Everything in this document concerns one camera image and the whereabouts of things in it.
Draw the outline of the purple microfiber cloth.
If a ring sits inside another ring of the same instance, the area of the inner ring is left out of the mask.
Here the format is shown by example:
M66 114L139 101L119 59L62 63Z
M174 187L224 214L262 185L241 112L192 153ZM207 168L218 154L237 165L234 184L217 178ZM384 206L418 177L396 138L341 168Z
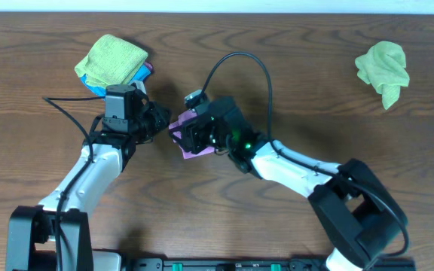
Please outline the purple microfiber cloth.
M173 142L180 147L182 156L186 160L211 154L215 151L214 147L206 146L203 148L197 142L190 123L190 120L196 117L197 113L195 111L187 110L178 116L177 121L169 125L169 132L173 138Z

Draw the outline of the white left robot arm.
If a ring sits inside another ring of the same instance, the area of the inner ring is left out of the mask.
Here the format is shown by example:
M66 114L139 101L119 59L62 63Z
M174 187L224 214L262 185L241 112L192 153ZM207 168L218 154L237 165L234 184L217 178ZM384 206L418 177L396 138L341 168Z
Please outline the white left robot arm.
M35 206L18 206L8 224L5 268L15 270L126 270L119 252L93 249L89 218L137 145L170 123L156 102L105 104L83 131L81 156L57 188Z

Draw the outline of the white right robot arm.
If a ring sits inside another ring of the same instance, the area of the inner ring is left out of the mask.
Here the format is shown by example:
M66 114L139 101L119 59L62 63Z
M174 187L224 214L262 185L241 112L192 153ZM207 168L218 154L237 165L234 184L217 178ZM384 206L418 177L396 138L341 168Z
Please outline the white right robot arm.
M344 165L299 154L259 132L238 113L185 112L169 127L184 155L227 151L243 173L274 181L305 197L334 249L327 270L367 270L387 258L402 235L398 257L409 248L408 219L375 174L361 161Z

